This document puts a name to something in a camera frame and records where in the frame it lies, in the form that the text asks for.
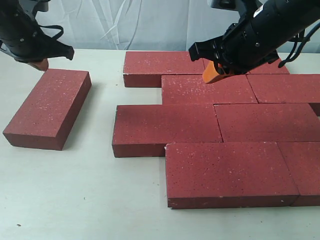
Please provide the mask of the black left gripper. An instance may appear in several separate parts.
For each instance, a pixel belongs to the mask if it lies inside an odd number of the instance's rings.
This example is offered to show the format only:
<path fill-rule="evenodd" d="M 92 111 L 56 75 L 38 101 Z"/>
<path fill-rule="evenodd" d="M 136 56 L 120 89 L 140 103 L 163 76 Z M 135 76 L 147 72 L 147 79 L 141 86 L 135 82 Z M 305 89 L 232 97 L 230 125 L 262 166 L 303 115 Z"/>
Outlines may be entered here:
<path fill-rule="evenodd" d="M 2 0 L 0 2 L 0 51 L 39 71 L 49 69 L 50 58 L 72 60 L 74 49 L 58 39 L 64 34 L 60 25 L 40 25 L 38 12 L 49 10 L 48 0 Z"/>

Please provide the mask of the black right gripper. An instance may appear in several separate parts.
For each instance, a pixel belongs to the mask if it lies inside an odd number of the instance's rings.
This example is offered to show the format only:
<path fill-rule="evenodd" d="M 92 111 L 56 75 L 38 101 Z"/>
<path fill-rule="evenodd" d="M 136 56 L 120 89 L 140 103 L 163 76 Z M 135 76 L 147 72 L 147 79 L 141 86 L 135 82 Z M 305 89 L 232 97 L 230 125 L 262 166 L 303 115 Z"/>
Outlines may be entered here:
<path fill-rule="evenodd" d="M 305 34 L 307 27 L 320 19 L 318 0 L 268 0 L 255 11 L 239 12 L 240 19 L 224 35 L 195 42 L 188 50 L 190 59 L 210 60 L 202 74 L 205 84 L 227 78 L 228 74 L 245 74 L 279 58 L 277 48 L 293 42 L 290 55 L 279 66 L 294 61 L 317 24 Z"/>

